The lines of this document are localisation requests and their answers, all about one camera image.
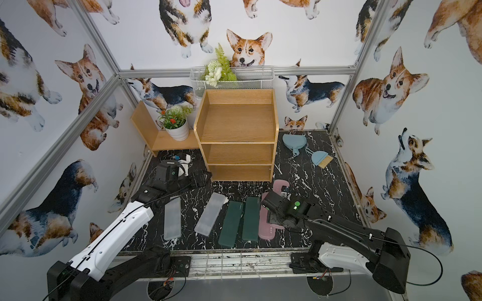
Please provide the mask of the pink pencil case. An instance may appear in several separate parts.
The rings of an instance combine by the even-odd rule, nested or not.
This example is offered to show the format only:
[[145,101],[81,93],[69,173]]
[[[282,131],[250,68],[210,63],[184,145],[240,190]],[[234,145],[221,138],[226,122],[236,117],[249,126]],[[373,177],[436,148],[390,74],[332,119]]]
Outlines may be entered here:
[[289,199],[290,183],[286,180],[276,179],[273,182],[272,190],[283,198]]
[[273,240],[277,230],[284,230],[283,226],[269,223],[268,209],[261,206],[259,213],[259,230],[258,236],[262,240]]

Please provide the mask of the dark green pencil case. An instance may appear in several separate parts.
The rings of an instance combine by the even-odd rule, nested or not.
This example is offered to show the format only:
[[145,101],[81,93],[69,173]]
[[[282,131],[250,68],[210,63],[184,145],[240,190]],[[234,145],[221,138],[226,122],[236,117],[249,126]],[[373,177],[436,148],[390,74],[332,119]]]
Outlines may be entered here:
[[243,210],[244,204],[242,202],[228,202],[228,208],[223,221],[222,231],[218,239],[219,245],[227,248],[234,247]]
[[246,242],[257,241],[259,232],[260,198],[247,197],[244,211],[242,239]]

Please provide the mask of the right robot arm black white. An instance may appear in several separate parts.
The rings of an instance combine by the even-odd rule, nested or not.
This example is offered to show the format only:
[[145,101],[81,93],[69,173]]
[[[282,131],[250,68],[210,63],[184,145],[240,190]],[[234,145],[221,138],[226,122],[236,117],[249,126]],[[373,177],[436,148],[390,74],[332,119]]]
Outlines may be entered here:
[[374,230],[327,211],[312,219],[312,203],[296,197],[287,199],[273,191],[261,204],[274,224],[312,232],[319,246],[314,260],[322,266],[364,273],[391,292],[406,292],[411,255],[397,230]]

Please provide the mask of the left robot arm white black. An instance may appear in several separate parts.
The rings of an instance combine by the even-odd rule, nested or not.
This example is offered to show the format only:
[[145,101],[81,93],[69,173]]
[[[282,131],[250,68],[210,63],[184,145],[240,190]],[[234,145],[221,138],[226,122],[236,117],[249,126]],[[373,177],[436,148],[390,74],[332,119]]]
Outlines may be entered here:
[[69,262],[56,262],[47,273],[45,300],[110,300],[143,276],[170,278],[175,273],[170,252],[154,246],[111,267],[127,242],[154,216],[153,208],[186,191],[210,183],[207,170],[188,172],[176,160],[163,160],[156,174],[139,187],[118,218]]

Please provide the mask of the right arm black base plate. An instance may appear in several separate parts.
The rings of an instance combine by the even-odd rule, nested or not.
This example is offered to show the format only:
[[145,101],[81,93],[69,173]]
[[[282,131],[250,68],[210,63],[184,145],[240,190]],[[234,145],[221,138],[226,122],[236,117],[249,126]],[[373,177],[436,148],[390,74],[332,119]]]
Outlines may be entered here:
[[319,260],[315,260],[309,253],[291,253],[291,262],[289,267],[293,273],[341,273],[344,271],[342,268],[328,268],[323,265]]

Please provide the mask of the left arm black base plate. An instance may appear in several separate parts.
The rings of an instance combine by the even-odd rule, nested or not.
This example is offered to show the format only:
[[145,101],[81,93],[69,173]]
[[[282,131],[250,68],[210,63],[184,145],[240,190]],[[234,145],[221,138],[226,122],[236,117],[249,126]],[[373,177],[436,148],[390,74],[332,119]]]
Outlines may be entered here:
[[190,256],[168,256],[160,260],[150,277],[184,277],[189,276],[192,258]]

